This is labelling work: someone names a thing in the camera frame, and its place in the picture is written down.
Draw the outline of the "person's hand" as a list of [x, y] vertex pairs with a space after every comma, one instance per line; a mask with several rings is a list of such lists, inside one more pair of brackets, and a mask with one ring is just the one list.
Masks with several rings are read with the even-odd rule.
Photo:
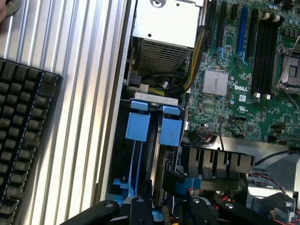
[[0, 22], [2, 22], [8, 15], [12, 15], [14, 12], [15, 6], [13, 0], [0, 0]]

